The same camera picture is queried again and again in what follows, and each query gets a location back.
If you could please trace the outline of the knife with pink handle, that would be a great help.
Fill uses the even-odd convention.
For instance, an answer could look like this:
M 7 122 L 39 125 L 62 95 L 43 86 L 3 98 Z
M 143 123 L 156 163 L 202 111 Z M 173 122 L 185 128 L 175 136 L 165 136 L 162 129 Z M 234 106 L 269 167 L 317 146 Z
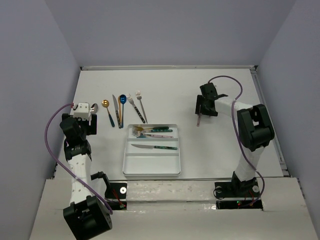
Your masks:
M 196 126 L 199 127 L 199 126 L 200 126 L 200 123 L 201 123 L 201 115 L 198 114 L 198 115 L 197 115 L 197 123 L 196 123 Z

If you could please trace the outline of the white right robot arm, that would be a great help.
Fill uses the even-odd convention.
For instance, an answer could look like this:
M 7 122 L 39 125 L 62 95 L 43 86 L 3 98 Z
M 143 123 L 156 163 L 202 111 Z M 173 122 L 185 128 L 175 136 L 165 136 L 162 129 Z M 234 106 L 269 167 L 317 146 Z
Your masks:
M 241 157 L 234 171 L 237 180 L 230 183 L 230 190 L 235 196 L 242 196 L 249 189 L 247 181 L 256 177 L 262 153 L 275 137 L 267 108 L 263 104 L 245 104 L 226 94 L 218 94 L 213 83 L 199 88 L 201 94 L 196 99 L 195 114 L 231 117 Z

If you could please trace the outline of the teal plastic fork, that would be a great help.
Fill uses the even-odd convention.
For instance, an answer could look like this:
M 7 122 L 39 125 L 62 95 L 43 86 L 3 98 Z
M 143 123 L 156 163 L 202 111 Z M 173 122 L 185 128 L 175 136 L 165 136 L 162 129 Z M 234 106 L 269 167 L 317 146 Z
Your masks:
M 148 138 L 148 137 L 146 135 L 139 135 L 136 138 L 145 139 L 145 138 Z

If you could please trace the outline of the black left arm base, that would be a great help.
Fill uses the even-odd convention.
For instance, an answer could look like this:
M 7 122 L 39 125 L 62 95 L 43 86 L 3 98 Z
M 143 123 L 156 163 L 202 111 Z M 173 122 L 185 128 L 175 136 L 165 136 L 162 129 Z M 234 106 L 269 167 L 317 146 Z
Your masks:
M 96 187 L 112 210 L 127 209 L 128 183 L 125 181 L 110 181 L 103 171 L 98 171 L 90 176 L 91 183 Z

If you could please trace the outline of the spoon with pink handle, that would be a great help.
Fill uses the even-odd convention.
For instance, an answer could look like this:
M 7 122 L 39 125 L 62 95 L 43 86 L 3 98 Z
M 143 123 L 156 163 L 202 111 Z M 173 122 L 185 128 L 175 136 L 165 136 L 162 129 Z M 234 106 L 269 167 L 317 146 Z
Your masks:
M 94 103 L 91 107 L 90 107 L 90 113 L 93 115 L 93 114 L 96 114 L 98 112 L 98 104 L 97 103 Z

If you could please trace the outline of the knife with teal marbled handle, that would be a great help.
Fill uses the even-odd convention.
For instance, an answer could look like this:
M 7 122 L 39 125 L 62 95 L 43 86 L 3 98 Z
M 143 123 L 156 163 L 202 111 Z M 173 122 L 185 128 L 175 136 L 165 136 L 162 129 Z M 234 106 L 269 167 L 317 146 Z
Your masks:
M 173 150 L 177 151 L 178 148 L 174 146 L 163 146 L 163 145 L 145 145 L 145 144 L 131 144 L 133 147 L 141 149 L 160 149 L 160 150 Z

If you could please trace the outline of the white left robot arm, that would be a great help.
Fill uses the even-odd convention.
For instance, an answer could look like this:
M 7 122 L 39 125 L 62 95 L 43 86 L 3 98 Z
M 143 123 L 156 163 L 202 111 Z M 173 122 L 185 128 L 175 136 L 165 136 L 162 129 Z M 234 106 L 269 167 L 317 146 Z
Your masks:
M 63 217 L 77 240 L 90 240 L 113 228 L 113 210 L 105 200 L 111 185 L 103 172 L 91 174 L 92 150 L 87 136 L 97 133 L 97 116 L 82 119 L 62 114 L 59 126 L 65 140 L 63 151 L 72 176 L 69 206 Z

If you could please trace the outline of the fork with pink handle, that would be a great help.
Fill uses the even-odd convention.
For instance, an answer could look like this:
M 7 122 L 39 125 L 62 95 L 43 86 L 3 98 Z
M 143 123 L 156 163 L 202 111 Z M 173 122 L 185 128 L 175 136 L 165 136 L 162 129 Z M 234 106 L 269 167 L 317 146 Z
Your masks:
M 141 133 L 141 132 L 134 132 L 132 134 L 133 136 L 136 136 L 137 138 L 143 137 L 143 138 L 162 138 L 162 139 L 173 139 L 173 136 L 169 135 L 159 135 L 159 134 L 148 134 L 148 133 Z

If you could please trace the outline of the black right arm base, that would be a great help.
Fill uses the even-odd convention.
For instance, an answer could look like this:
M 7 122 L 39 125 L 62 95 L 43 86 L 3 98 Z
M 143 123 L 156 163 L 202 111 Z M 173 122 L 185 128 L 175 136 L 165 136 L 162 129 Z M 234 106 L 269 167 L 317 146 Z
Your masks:
M 240 181 L 233 173 L 231 180 L 215 182 L 212 193 L 218 210 L 263 209 L 256 177 Z

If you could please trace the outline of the fork with teal marbled handle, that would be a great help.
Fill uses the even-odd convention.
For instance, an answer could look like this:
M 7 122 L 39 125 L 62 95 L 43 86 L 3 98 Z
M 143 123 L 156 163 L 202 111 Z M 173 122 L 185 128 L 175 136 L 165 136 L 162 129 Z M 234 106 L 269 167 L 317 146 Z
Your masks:
M 173 130 L 172 129 L 147 129 L 147 130 L 140 130 L 137 128 L 133 128 L 132 129 L 132 134 L 148 134 L 148 133 L 172 133 Z

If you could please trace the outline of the gold fork dark-green handle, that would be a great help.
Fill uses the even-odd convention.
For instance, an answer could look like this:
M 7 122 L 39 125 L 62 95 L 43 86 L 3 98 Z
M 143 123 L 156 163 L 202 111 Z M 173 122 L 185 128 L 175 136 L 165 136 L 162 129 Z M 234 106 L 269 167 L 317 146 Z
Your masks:
M 143 127 L 139 127 L 139 126 L 133 126 L 132 129 L 138 129 L 138 130 L 150 130 L 150 129 L 160 129 L 160 130 L 167 130 L 169 129 L 169 127 L 164 126 L 164 127 L 149 127 L 149 128 L 143 128 Z

